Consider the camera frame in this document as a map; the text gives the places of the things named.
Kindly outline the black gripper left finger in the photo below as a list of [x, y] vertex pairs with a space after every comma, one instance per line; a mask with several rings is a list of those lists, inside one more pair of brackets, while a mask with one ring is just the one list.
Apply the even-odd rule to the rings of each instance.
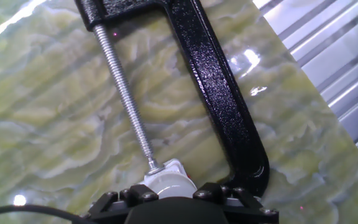
[[82, 219], [96, 224], [122, 224], [134, 207], [158, 199], [158, 194], [146, 185], [135, 184], [120, 192], [102, 194]]

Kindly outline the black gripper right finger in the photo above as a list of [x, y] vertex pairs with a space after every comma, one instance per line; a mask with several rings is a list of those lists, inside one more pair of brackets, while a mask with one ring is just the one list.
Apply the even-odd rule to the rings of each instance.
[[193, 199], [216, 205], [228, 223], [279, 224], [277, 209], [264, 207], [259, 197], [241, 187], [208, 182], [193, 193]]

